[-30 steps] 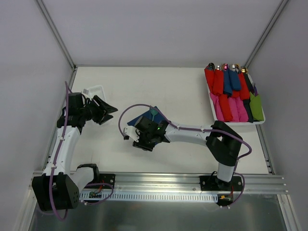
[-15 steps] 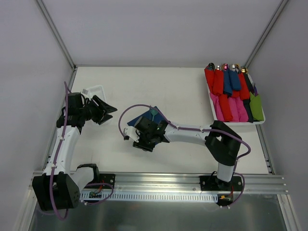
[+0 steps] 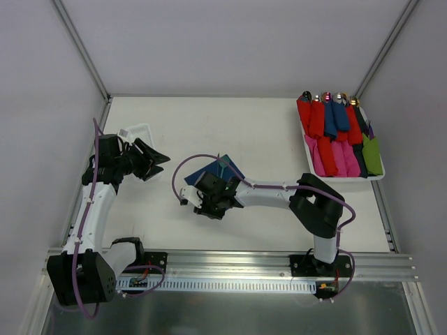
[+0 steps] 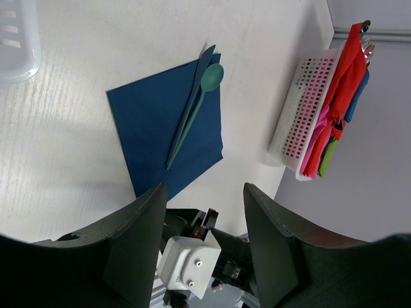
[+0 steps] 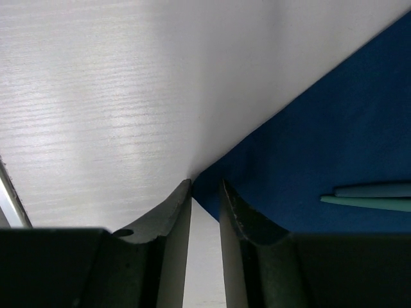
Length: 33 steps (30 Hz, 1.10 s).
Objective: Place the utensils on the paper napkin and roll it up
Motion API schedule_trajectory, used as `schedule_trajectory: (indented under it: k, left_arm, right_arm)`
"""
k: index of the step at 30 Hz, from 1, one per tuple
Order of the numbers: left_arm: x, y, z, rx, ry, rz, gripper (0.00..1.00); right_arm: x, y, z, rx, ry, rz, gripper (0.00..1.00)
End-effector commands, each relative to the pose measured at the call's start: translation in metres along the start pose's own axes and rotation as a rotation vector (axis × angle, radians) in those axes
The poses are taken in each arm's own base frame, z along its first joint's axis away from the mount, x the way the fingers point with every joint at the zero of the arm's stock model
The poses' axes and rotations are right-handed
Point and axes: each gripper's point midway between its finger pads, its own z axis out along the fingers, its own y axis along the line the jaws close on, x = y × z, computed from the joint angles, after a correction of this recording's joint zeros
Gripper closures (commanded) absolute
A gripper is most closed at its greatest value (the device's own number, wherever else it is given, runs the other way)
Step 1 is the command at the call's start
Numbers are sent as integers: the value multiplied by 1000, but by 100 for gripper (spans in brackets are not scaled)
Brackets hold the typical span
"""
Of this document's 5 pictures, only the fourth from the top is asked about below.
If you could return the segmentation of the teal plastic spoon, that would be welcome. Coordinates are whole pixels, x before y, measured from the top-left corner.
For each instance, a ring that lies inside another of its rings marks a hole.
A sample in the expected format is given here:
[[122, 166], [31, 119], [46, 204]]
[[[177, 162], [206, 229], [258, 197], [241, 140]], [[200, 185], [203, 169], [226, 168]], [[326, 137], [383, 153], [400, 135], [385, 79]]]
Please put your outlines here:
[[208, 92], [214, 91], [220, 86], [224, 77], [224, 68], [221, 64], [210, 65], [203, 73], [200, 81], [196, 83], [194, 96], [189, 98], [188, 104], [184, 109], [183, 125], [176, 131], [177, 143], [172, 146], [171, 155], [166, 161], [166, 170], [169, 170], [177, 153], [179, 152], [187, 134], [198, 114], [198, 111], [203, 103], [204, 97]]

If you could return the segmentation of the blue plastic knife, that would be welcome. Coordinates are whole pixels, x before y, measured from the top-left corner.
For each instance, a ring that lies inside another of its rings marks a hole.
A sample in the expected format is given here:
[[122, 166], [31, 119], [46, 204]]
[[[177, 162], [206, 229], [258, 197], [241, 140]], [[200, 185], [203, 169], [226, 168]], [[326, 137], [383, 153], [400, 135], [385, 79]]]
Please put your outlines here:
[[173, 154], [174, 154], [174, 152], [176, 150], [176, 147], [177, 147], [177, 143], [180, 139], [180, 136], [182, 135], [182, 131], [184, 129], [184, 126], [186, 124], [189, 112], [191, 110], [193, 100], [195, 99], [198, 88], [200, 86], [200, 81], [201, 81], [202, 76], [203, 76], [204, 72], [206, 71], [206, 69], [209, 65], [209, 62], [210, 62], [210, 60], [213, 56], [215, 47], [216, 47], [215, 45], [212, 45], [209, 48], [207, 48], [202, 53], [201, 57], [198, 60], [195, 75], [194, 75], [193, 85], [191, 87], [191, 91], [190, 91], [190, 94], [189, 94], [189, 98], [188, 98], [188, 100], [186, 102], [186, 105], [183, 109], [183, 113], [180, 117], [178, 126], [175, 130], [175, 134], [174, 134], [171, 146], [170, 146], [170, 150], [169, 150], [169, 153], [168, 153], [168, 158], [167, 158], [167, 161], [166, 161], [166, 167], [167, 168], [171, 165], [171, 158], [173, 157]]

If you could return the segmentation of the dark blue paper napkin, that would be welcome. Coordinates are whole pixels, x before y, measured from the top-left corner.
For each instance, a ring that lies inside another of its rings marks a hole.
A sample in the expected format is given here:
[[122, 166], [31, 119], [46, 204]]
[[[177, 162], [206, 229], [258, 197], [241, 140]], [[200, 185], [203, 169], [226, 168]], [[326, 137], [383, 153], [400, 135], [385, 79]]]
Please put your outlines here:
[[189, 98], [196, 60], [107, 92], [134, 192], [164, 183], [173, 198], [222, 156], [220, 89], [205, 95], [170, 168], [166, 159]]

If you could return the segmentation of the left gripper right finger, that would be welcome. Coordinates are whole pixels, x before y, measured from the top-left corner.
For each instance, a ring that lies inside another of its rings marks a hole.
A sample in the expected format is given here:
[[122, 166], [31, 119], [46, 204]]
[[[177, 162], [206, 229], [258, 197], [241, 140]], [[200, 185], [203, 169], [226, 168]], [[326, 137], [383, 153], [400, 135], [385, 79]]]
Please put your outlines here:
[[260, 306], [410, 306], [408, 234], [371, 243], [346, 237], [250, 183], [243, 200]]

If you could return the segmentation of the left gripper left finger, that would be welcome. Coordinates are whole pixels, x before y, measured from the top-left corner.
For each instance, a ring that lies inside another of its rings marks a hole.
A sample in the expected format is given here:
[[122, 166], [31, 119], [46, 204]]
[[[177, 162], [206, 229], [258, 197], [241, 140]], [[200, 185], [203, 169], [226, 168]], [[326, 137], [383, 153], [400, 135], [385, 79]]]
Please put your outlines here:
[[167, 189], [56, 241], [1, 238], [2, 307], [148, 307]]

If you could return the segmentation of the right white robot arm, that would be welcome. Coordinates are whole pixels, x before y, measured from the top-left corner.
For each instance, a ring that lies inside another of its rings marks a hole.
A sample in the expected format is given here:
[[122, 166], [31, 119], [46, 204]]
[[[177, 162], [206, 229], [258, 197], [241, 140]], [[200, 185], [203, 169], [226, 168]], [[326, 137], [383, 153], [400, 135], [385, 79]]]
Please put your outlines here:
[[165, 286], [166, 307], [188, 307], [208, 288], [224, 284], [252, 293], [254, 268], [249, 242], [216, 229], [218, 212], [168, 209], [164, 218], [157, 273]]

